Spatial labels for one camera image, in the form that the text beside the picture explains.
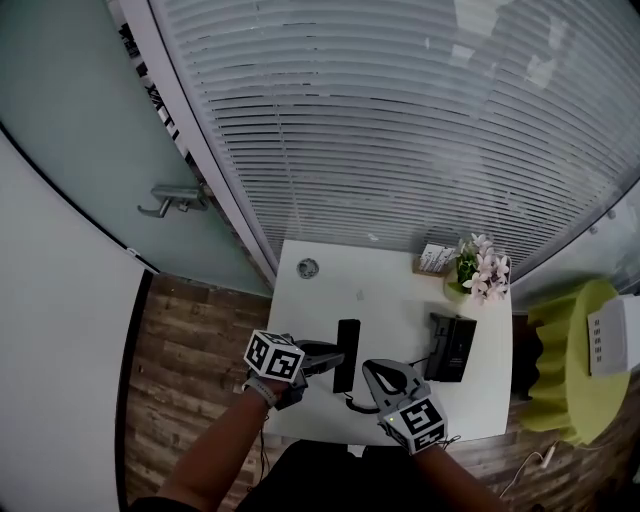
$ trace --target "floor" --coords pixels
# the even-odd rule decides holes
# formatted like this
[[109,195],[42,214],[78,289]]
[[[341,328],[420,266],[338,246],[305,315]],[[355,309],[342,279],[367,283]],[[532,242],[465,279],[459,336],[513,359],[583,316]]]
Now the floor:
[[[178,457],[228,407],[245,379],[242,354],[251,331],[265,328],[270,300],[215,287],[155,277],[135,349],[127,402],[125,474],[129,502],[148,496]],[[522,430],[514,399],[507,433],[451,445],[449,453],[496,492],[501,492],[529,453],[546,449],[553,433]],[[598,510],[629,471],[639,439],[640,378],[616,421],[593,443],[601,449],[557,446],[548,469],[531,463],[505,495],[514,510]],[[291,439],[265,436],[273,464]],[[233,510],[260,478],[260,445],[254,444],[220,510]]]

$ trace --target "lime green stool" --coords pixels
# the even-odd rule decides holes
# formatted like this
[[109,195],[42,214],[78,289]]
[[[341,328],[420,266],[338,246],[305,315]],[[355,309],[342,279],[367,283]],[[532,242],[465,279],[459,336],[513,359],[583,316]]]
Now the lime green stool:
[[559,429],[564,441],[589,444],[616,417],[629,372],[589,375],[587,315],[617,295],[609,282],[599,279],[529,310],[529,324],[543,323],[536,329],[543,351],[536,363],[540,378],[529,391],[533,400],[520,416],[525,428]]

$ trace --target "white box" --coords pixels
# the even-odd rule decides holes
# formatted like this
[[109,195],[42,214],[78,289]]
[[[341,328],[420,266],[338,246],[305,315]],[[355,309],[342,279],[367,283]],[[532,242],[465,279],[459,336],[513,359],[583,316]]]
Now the white box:
[[245,362],[260,377],[293,382],[304,358],[304,352],[290,338],[267,331],[253,331]]
[[587,324],[591,375],[627,372],[640,363],[640,297],[607,301],[587,317]]
[[433,272],[435,263],[443,249],[444,247],[441,245],[427,244],[424,251],[422,251],[422,256],[420,256],[420,270]]
[[440,253],[440,256],[438,256],[438,260],[436,261],[434,272],[442,272],[444,270],[447,263],[449,263],[451,256],[453,256],[453,251],[455,251],[455,249],[453,247],[450,247]]

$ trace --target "door handle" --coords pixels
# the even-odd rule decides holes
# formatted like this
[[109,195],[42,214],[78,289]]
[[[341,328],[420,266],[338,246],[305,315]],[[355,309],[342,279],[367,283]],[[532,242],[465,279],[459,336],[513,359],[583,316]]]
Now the door handle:
[[147,217],[162,219],[174,201],[178,203],[178,210],[206,210],[207,200],[200,187],[174,187],[171,185],[158,185],[151,189],[151,194],[160,201],[160,207],[156,210],[143,208],[138,205],[138,211]]
[[146,215],[147,217],[156,217],[157,219],[162,219],[167,214],[167,210],[169,209],[169,206],[171,206],[171,201],[172,199],[170,197],[165,197],[162,201],[162,204],[160,205],[160,208],[158,208],[157,210],[147,210],[146,208],[138,205],[138,211],[142,215]]

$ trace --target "flower vase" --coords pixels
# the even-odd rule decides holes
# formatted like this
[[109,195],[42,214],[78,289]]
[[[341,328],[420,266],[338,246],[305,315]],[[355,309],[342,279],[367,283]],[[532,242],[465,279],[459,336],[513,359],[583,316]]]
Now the flower vase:
[[451,302],[454,302],[456,304],[461,304],[471,296],[468,293],[463,293],[459,290],[455,290],[454,288],[449,286],[449,283],[458,284],[458,271],[455,267],[453,267],[451,269],[451,272],[449,272],[442,279],[442,291],[444,292],[444,296]]

